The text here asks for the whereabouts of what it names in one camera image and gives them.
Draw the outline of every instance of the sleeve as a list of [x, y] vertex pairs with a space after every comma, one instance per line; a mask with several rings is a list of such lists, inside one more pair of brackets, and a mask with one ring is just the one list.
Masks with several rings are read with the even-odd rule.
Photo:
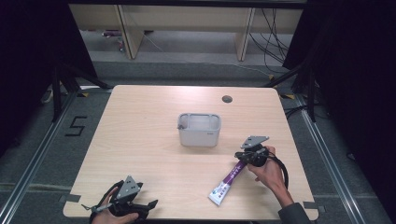
[[311, 224], [305, 210], [299, 203], [286, 206], [278, 213], [283, 224]]

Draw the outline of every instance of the silver box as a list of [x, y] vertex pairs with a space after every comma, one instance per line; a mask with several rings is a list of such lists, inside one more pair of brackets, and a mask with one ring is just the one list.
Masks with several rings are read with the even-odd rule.
[[177, 121], [180, 144], [185, 147], [214, 147], [218, 144], [220, 127], [219, 115], [181, 114]]

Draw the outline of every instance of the black tape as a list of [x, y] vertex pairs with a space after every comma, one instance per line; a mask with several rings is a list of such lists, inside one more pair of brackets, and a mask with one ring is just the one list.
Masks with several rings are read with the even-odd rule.
[[282, 99], [290, 99], [290, 100], [294, 100], [295, 99], [295, 97], [294, 97], [294, 94], [279, 94], [279, 96], [280, 96], [280, 98], [282, 98]]
[[78, 133], [67, 133], [64, 136], [67, 136], [67, 137], [79, 137], [79, 136], [81, 136], [82, 130], [84, 130], [85, 126], [83, 126], [83, 125], [75, 125], [75, 122], [76, 122], [77, 119], [86, 119], [86, 118], [87, 118], [87, 116], [75, 116], [73, 118], [72, 124], [70, 124], [70, 128], [79, 129], [79, 132]]
[[325, 206], [318, 206], [318, 210], [320, 213], [325, 213], [326, 212], [326, 207]]
[[81, 198], [81, 195], [67, 194], [67, 195], [62, 195], [61, 198], [59, 199], [59, 202], [60, 203], [66, 203], [66, 202], [78, 203], [80, 198]]
[[318, 209], [318, 205], [313, 202], [303, 202], [303, 205], [306, 209]]

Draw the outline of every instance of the aluminum rail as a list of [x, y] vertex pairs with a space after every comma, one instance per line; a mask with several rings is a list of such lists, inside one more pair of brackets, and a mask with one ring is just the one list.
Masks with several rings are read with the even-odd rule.
[[[304, 99], [301, 95], [296, 95], [296, 99], [298, 106], [305, 105]], [[308, 130], [311, 133], [312, 137], [314, 138], [315, 144], [318, 148], [318, 152], [323, 159], [323, 162], [327, 168], [327, 171], [329, 172], [332, 182], [334, 183], [338, 195], [340, 196], [340, 199], [344, 204], [344, 207], [347, 214], [349, 215], [351, 222], [357, 224], [367, 223], [364, 220], [364, 217], [356, 200], [352, 195], [352, 192], [349, 190], [346, 181], [341, 175], [337, 164], [332, 158], [332, 153], [328, 149], [323, 137], [321, 136], [317, 124], [315, 122], [312, 122], [311, 118], [309, 118], [309, 115], [305, 110], [303, 110], [302, 113], [305, 124], [308, 127]]]
[[66, 96], [64, 100], [64, 110], [61, 112], [59, 117], [49, 126], [49, 130], [47, 131], [44, 139], [40, 143], [37, 151], [35, 152], [35, 155], [30, 160], [29, 165], [26, 167], [18, 183], [15, 185], [14, 190], [12, 190], [7, 202], [3, 205], [0, 213], [0, 221], [2, 224], [8, 224], [14, 217], [15, 212], [17, 211], [19, 205], [21, 204], [23, 196], [26, 193], [26, 190], [28, 190], [30, 183], [32, 182], [35, 174], [40, 168], [42, 161], [47, 155], [50, 144], [52, 143], [61, 124], [63, 123], [64, 115], [66, 114], [68, 108], [73, 103], [74, 99], [76, 99], [76, 97], [76, 92], [71, 92]]

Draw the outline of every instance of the hand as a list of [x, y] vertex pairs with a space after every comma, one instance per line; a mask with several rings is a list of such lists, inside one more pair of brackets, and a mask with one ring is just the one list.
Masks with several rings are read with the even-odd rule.
[[[270, 151], [270, 155], [272, 153], [275, 156], [276, 150], [274, 147], [266, 148]], [[247, 168], [249, 169], [249, 171], [257, 176], [255, 179], [256, 181], [261, 181], [275, 194], [282, 207], [294, 203], [293, 199], [290, 196], [290, 193], [286, 189], [283, 180], [282, 170], [275, 161], [268, 159], [262, 167], [248, 164]]]
[[[115, 187], [113, 190], [108, 193], [105, 200], [102, 202], [101, 206], [108, 204], [110, 201], [110, 196], [117, 190]], [[123, 217], [115, 217], [111, 214], [108, 209], [98, 213], [96, 217], [93, 219], [92, 224], [127, 224], [127, 223], [134, 223], [134, 221], [139, 217], [137, 213], [131, 213]]]

